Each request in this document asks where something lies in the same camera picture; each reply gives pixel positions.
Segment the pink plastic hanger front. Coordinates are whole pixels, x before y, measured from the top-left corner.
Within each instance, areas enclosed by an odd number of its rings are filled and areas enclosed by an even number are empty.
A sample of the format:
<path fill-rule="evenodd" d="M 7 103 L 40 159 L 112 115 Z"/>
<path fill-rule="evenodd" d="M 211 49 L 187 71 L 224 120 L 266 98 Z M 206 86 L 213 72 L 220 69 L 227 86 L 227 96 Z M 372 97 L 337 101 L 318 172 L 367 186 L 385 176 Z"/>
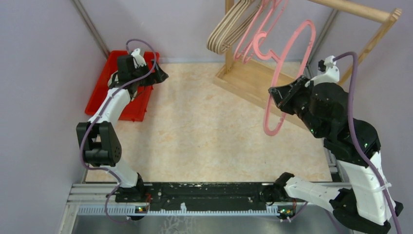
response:
<path fill-rule="evenodd" d="M 272 16 L 278 8 L 279 0 L 260 0 L 258 5 L 254 7 L 254 11 L 247 17 L 245 30 L 240 37 L 233 58 L 245 64 L 254 56 L 253 49 L 254 37 L 261 31 L 265 31 L 267 24 L 271 21 Z"/>

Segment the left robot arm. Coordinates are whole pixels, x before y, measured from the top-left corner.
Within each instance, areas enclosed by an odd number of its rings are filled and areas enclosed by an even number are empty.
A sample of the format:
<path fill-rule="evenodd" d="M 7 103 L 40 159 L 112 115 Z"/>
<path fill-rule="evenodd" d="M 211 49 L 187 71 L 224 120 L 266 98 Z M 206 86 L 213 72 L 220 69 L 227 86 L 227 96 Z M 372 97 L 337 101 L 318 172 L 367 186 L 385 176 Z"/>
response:
<path fill-rule="evenodd" d="M 138 88 L 161 83 L 168 77 L 157 58 L 145 61 L 138 52 L 119 56 L 103 103 L 87 122 L 76 126 L 83 166 L 110 173 L 118 181 L 117 191 L 127 193 L 135 202 L 145 198 L 146 188 L 141 175 L 122 160 L 122 146 L 114 127 L 126 106 L 138 97 Z"/>

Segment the wooden hanger rack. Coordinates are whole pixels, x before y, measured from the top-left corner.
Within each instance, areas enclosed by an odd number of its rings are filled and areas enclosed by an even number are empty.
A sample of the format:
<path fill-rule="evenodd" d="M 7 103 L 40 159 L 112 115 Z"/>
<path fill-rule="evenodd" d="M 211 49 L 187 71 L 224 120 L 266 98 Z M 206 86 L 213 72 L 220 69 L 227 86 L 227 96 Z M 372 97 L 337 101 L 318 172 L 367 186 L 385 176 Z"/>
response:
<path fill-rule="evenodd" d="M 358 63 L 364 61 L 402 15 L 402 9 L 400 8 L 396 8 L 390 13 L 346 0 L 318 0 L 316 3 L 330 7 L 335 11 L 346 12 L 354 16 L 381 23 L 381 26 L 375 35 L 359 53 Z M 226 14 L 235 4 L 236 3 L 232 0 L 227 0 L 225 2 Z M 220 22 L 212 31 L 207 41 L 208 50 L 214 53 L 215 40 L 220 35 L 220 30 L 222 29 L 219 28 Z M 280 67 L 271 69 L 263 63 L 253 59 L 246 64 L 241 63 L 239 60 L 234 60 L 232 46 L 223 53 L 225 55 L 225 64 L 217 73 L 214 79 L 214 84 L 264 108 L 264 124 L 267 124 L 269 114 L 273 113 L 280 116 L 280 123 L 284 123 L 284 121 L 287 120 L 301 128 L 305 128 L 305 125 L 299 122 L 297 117 L 287 117 L 279 110 L 272 111 L 269 103 L 269 95 L 266 90 L 273 81 L 280 81 L 282 85 L 285 85 L 287 82 L 293 81 L 294 79 L 291 76 L 282 73 Z"/>

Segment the pink plastic hanger back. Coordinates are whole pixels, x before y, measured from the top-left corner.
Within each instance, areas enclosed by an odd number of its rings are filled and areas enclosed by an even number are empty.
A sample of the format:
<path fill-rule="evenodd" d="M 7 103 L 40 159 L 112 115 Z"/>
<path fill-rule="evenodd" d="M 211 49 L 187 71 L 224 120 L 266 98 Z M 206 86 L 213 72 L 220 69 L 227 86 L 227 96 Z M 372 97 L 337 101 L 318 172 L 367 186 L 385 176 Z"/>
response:
<path fill-rule="evenodd" d="M 260 55 L 259 52 L 259 47 L 262 45 L 262 43 L 265 41 L 265 37 L 273 30 L 277 22 L 279 21 L 280 17 L 282 16 L 284 10 L 286 9 L 289 1 L 287 0 L 280 0 L 278 4 L 278 8 L 275 11 L 275 14 L 272 16 L 271 21 L 268 22 L 266 30 L 259 32 L 253 40 L 253 49 L 255 51 L 255 56 L 259 59 L 262 60 L 268 60 L 268 59 L 273 59 L 274 61 L 279 60 L 279 56 L 277 54 L 272 54 L 270 56 L 267 55 Z"/>

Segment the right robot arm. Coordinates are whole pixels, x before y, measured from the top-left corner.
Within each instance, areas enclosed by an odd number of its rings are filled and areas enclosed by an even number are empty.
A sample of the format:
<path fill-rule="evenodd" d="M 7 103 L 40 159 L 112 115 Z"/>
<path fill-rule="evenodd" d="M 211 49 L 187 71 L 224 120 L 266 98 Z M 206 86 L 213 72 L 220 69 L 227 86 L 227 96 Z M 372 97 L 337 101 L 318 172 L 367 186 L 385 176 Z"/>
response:
<path fill-rule="evenodd" d="M 305 76 L 294 82 L 269 88 L 276 106 L 297 115 L 315 138 L 346 172 L 351 188 L 334 189 L 283 173 L 273 184 L 272 196 L 280 201 L 297 198 L 331 212 L 343 226 L 365 234 L 386 234 L 390 218 L 399 215 L 403 205 L 387 202 L 380 180 L 380 141 L 369 123 L 354 119 L 357 141 L 353 142 L 348 124 L 348 93 L 332 82 L 315 84 Z"/>

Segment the red plastic bin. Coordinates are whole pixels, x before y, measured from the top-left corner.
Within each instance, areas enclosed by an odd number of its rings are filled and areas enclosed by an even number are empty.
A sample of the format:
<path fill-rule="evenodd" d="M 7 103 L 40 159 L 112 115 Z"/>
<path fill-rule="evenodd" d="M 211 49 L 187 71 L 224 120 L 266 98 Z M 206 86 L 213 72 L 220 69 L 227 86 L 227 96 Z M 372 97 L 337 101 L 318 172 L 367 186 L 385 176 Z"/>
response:
<path fill-rule="evenodd" d="M 122 55 L 126 55 L 125 50 L 111 51 L 109 57 L 105 63 L 105 66 L 98 78 L 91 97 L 86 105 L 84 113 L 92 116 L 99 109 L 100 105 L 106 98 L 108 88 L 108 81 L 111 75 L 117 71 L 117 58 Z M 148 102 L 153 91 L 153 86 L 139 87 L 138 94 L 134 101 L 129 103 L 122 114 L 120 120 L 142 122 L 144 120 L 145 113 L 147 112 Z"/>

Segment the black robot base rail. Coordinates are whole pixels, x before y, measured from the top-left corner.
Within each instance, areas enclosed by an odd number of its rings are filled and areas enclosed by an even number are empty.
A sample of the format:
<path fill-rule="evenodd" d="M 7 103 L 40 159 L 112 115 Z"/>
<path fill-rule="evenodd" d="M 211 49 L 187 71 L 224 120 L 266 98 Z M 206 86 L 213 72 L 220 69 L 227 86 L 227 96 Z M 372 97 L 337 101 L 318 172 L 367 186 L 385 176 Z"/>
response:
<path fill-rule="evenodd" d="M 277 192 L 272 182 L 153 182 L 138 188 L 119 188 L 114 195 L 118 203 L 143 203 L 154 212 L 264 211 L 267 205 L 293 201 Z"/>

